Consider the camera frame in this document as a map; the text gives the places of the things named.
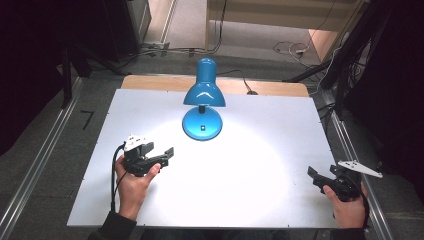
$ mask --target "human hand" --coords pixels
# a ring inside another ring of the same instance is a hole
[[[350,202],[342,202],[336,193],[329,187],[324,186],[324,193],[331,201],[334,209],[334,217],[340,228],[362,228],[365,221],[364,199],[358,197]],[[368,191],[361,182],[361,189],[365,197],[368,197]]]
[[[120,207],[119,214],[131,220],[136,220],[141,205],[147,195],[147,189],[153,178],[159,173],[160,164],[157,163],[150,168],[149,172],[144,177],[136,177],[126,173],[124,166],[124,155],[118,158],[115,163],[115,171],[117,179],[121,179],[118,185]]]

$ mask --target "lamp base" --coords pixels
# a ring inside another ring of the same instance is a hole
[[[183,129],[189,137],[207,141],[221,132],[222,119],[219,113],[210,107],[195,107],[184,116]]]

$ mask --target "floor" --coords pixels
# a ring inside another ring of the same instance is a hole
[[[173,21],[170,22],[169,32],[165,38],[165,42],[170,42],[172,47],[201,47],[201,43],[204,42],[204,34],[199,29],[196,31],[200,32],[189,34],[183,30],[176,31],[174,28],[174,25],[177,24],[175,19],[178,19],[178,14],[182,13],[181,8],[185,9],[192,2],[194,1],[178,0],[176,2],[175,12],[172,16]],[[238,31],[240,34],[234,35],[240,36],[239,40],[237,37],[229,39],[230,36],[226,35],[228,29],[231,29],[231,32]],[[224,24],[221,52],[214,55],[220,66],[218,71],[239,69],[246,78],[265,81],[281,81],[305,71],[306,67],[302,65],[303,61],[299,63],[293,56],[287,54],[287,45],[278,46],[279,52],[286,54],[277,53],[273,47],[278,42],[307,42],[308,35],[299,29],[285,29],[284,37],[276,36],[267,44],[257,44],[265,41],[261,40],[261,36],[265,34],[263,32],[259,34],[260,36],[249,38],[249,41],[243,41],[246,39],[245,34],[252,34],[252,29],[257,29],[257,26],[256,28],[242,26],[237,30],[235,25]],[[200,40],[197,39],[197,43],[191,45],[190,41],[194,39],[193,36],[199,36]],[[253,47],[245,45],[248,42],[252,42]],[[253,49],[253,55],[249,55],[249,48]],[[301,59],[308,64],[319,64],[312,48],[310,51],[311,54],[305,54]],[[194,75],[195,63],[201,57],[201,55],[191,57],[187,54],[172,52],[165,56],[142,55],[132,59],[123,69],[134,74]],[[78,79],[74,73],[74,79],[76,79],[74,102],[68,109],[65,109],[69,111],[69,115],[60,109],[62,94],[59,93],[28,126],[13,148],[0,156],[0,213],[2,215],[10,207],[10,200],[22,187],[21,183],[25,180],[27,171],[40,158],[40,153],[43,153],[44,156],[41,157],[46,159],[42,163],[43,171],[40,175],[35,179],[30,179],[33,185],[27,191],[31,194],[28,198],[21,199],[22,209],[15,213],[15,222],[11,223],[13,227],[6,228],[5,221],[2,219],[0,233],[5,234],[4,230],[7,229],[9,231],[6,233],[9,236],[8,239],[85,239],[91,231],[95,230],[94,227],[69,228],[66,226],[66,222],[114,91],[120,87],[123,76],[116,76],[110,71],[102,69],[95,62],[90,64],[95,67],[96,71],[89,79]],[[234,73],[231,76],[241,77],[240,73]],[[313,76],[305,79],[302,83],[308,86],[310,92],[314,92],[318,81],[316,76]],[[314,98],[317,109],[328,103],[328,99],[325,97],[327,94],[319,91],[318,94],[311,96]],[[324,108],[319,110],[319,114],[322,116],[327,111],[328,109]],[[343,114],[343,124],[354,146],[357,159],[371,168],[377,167],[379,159],[373,149],[371,136],[349,112],[344,111]],[[54,138],[52,148],[42,151],[46,148],[45,140],[51,139],[50,130],[58,124],[58,116],[62,116],[66,121],[62,128],[59,128],[60,134]],[[328,121],[323,118],[322,123],[335,160],[346,159],[346,151],[340,143],[334,118],[328,118]],[[390,234],[379,235],[379,226],[370,221],[372,226],[366,234],[367,239],[424,239],[424,228],[422,227],[424,226],[424,206],[416,196],[413,186],[401,176],[388,175],[384,172],[383,174],[383,179],[368,178],[368,180]],[[142,228],[137,228],[131,239],[138,239],[142,232]],[[326,229],[319,231],[291,229],[289,238],[287,235],[285,237],[292,240],[329,239]]]

